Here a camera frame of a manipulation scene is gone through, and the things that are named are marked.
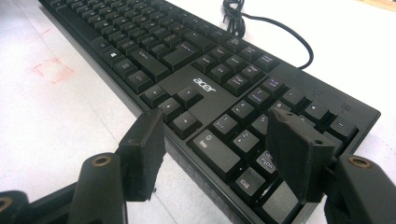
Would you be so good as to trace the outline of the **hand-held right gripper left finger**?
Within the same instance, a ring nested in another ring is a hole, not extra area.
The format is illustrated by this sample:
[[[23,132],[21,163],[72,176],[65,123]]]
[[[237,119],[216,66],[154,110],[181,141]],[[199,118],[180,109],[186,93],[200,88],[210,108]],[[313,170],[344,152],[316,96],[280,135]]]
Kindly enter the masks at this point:
[[[121,139],[116,153],[126,201],[149,200],[166,153],[163,111],[155,108],[142,113]]]

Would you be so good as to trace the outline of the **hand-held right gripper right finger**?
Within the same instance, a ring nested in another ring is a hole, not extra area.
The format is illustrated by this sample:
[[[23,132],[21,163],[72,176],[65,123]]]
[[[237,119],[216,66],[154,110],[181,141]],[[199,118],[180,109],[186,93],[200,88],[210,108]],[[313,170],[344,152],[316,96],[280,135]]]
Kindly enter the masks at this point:
[[[332,163],[335,145],[295,114],[272,108],[265,147],[280,176],[300,203],[318,203],[321,171]]]

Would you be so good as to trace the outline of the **black computer keyboard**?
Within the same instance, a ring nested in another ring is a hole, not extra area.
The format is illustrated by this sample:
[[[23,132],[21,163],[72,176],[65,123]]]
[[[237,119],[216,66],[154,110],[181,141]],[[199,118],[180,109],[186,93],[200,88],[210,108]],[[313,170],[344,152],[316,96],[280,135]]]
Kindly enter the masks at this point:
[[[234,223],[300,224],[266,150],[269,111],[354,152],[379,112],[167,0],[39,0],[142,110],[163,111],[172,157]]]

